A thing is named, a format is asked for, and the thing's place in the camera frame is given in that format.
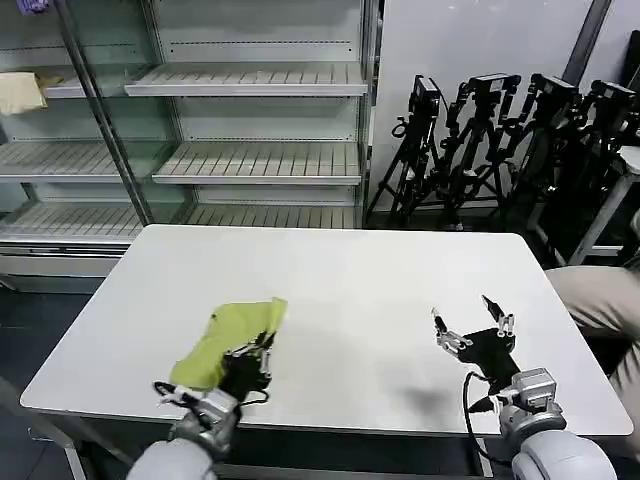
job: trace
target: khaki pants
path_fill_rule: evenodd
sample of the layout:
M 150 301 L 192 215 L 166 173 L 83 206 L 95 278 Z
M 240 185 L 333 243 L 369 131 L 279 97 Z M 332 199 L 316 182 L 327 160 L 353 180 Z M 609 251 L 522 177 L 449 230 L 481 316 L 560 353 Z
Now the khaki pants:
M 585 335 L 633 342 L 610 381 L 633 421 L 627 442 L 640 461 L 640 273 L 579 266 L 549 270 L 547 276 Z

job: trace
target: white wall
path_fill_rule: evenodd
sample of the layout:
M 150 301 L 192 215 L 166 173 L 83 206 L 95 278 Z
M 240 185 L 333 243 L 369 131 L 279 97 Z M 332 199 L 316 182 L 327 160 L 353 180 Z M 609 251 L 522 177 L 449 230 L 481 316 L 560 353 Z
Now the white wall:
M 640 30 L 640 3 L 638 0 L 614 0 L 580 82 L 583 90 L 588 90 L 594 80 L 619 80 L 634 30 Z
M 590 0 L 387 0 L 369 198 L 400 143 L 390 132 L 396 117 L 407 115 L 416 74 L 433 77 L 452 102 L 459 83 L 469 77 L 517 73 L 523 80 L 512 112 L 519 112 L 532 73 L 562 75 L 590 4 Z M 472 104 L 470 100 L 466 112 L 473 112 Z M 441 109 L 438 142 L 445 137 L 444 118 Z M 467 118 L 463 114 L 460 120 Z

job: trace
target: tripod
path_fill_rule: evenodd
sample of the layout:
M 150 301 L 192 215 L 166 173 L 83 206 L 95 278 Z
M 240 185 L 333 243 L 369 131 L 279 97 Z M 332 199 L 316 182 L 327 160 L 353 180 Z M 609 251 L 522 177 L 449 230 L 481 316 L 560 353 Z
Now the tripod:
M 371 214 L 385 191 L 393 197 L 386 226 L 406 226 L 416 207 L 433 191 L 438 175 L 437 172 L 427 174 L 427 167 L 429 152 L 434 160 L 438 159 L 433 130 L 439 106 L 438 89 L 430 81 L 425 84 L 422 75 L 416 75 L 409 97 L 409 121 L 398 117 L 400 123 L 391 131 L 394 137 L 403 139 L 402 143 L 378 184 L 378 190 L 365 216 L 366 223 L 369 223 Z M 394 190 L 389 182 L 400 163 L 402 170 L 398 186 Z
M 500 143 L 505 132 L 504 125 L 509 115 L 513 96 L 519 84 L 519 75 L 500 73 L 473 77 L 469 79 L 468 83 L 460 85 L 456 101 L 447 112 L 446 126 L 449 128 L 449 137 L 441 143 L 445 150 L 444 164 L 447 168 L 451 167 L 457 150 L 469 136 L 460 164 L 451 169 L 450 188 L 445 197 L 443 218 L 446 223 L 454 225 L 456 230 L 462 229 L 458 210 L 465 202 L 476 198 L 482 186 L 487 187 L 496 196 L 499 207 L 502 207 L 505 196 L 502 191 L 499 168 L 508 158 L 509 152 L 506 149 L 500 149 Z M 476 106 L 475 114 L 460 132 L 458 116 L 471 94 L 473 94 Z M 498 128 L 496 128 L 493 124 L 493 117 L 498 105 L 500 105 L 500 111 L 497 121 Z M 489 140 L 489 151 L 485 157 L 489 163 L 474 170 L 475 156 L 485 136 Z M 491 176 L 494 180 L 493 185 L 488 182 Z
M 582 153 L 575 156 L 579 161 L 565 162 L 558 179 L 558 191 L 554 194 L 556 204 L 601 200 L 606 194 L 611 184 L 611 166 L 621 147 L 621 132 L 625 130 L 627 120 L 637 126 L 638 114 L 632 111 L 635 101 L 635 92 L 615 83 L 596 80 L 591 84 L 591 91 L 582 102 L 581 113 L 586 119 L 593 108 L 595 117 L 574 142 Z
M 522 141 L 533 134 L 520 169 L 511 176 L 505 216 L 521 195 L 532 193 L 536 203 L 541 194 L 555 190 L 558 159 L 571 136 L 575 136 L 575 132 L 585 121 L 585 116 L 580 111 L 581 100 L 582 96 L 573 85 L 540 73 L 531 76 L 520 116 L 508 120 L 505 127 L 511 136 L 506 148 L 507 155 L 510 156 L 514 156 Z M 526 123 L 534 104 L 537 106 L 533 118 Z

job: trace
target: shelf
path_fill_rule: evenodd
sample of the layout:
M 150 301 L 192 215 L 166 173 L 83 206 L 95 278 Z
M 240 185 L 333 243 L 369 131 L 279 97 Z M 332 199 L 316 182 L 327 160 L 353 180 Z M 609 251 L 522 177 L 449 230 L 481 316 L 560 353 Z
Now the shelf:
M 148 176 L 161 142 L 127 143 L 136 178 Z M 121 183 L 107 146 L 99 141 L 14 142 L 0 145 L 0 182 Z
M 39 81 L 45 85 L 42 91 L 46 98 L 85 98 L 80 79 L 73 67 L 36 67 L 34 71 Z M 95 67 L 96 81 L 102 96 L 124 95 L 124 84 L 139 71 L 139 66 L 98 65 Z M 62 79 L 60 82 L 46 86 L 52 82 L 52 79 L 59 78 Z
M 131 96 L 361 96 L 357 63 L 172 63 L 125 85 Z
M 198 205 L 187 225 L 288 228 L 359 228 L 353 207 Z
M 153 174 L 156 183 L 358 185 L 355 143 L 187 142 Z
M 0 221 L 0 243 L 129 243 L 141 229 L 127 203 L 36 203 Z

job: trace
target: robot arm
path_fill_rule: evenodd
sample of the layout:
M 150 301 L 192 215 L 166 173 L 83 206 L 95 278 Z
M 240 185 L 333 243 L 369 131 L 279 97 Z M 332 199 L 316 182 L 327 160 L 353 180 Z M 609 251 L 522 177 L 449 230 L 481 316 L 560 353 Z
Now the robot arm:
M 254 342 L 229 352 L 223 359 L 225 376 L 219 388 L 196 392 L 181 385 L 155 382 L 160 403 L 186 408 L 188 413 L 171 429 L 167 441 L 156 442 L 133 465 L 127 480 L 215 480 L 214 462 L 225 458 L 242 416 L 247 395 L 271 381 L 268 371 L 273 335 L 261 334 Z
M 502 405 L 500 433 L 514 453 L 511 467 L 518 480 L 615 480 L 616 473 L 605 453 L 591 440 L 565 430 L 562 408 L 555 402 L 556 382 L 544 368 L 521 372 L 511 358 L 515 347 L 513 315 L 483 296 L 498 328 L 468 335 L 447 329 L 433 311 L 438 345 L 463 363 L 480 367 L 489 383 L 489 395 Z M 465 395 L 468 381 L 465 382 Z M 491 402 L 476 402 L 469 412 L 487 411 Z M 468 422 L 469 436 L 475 440 Z

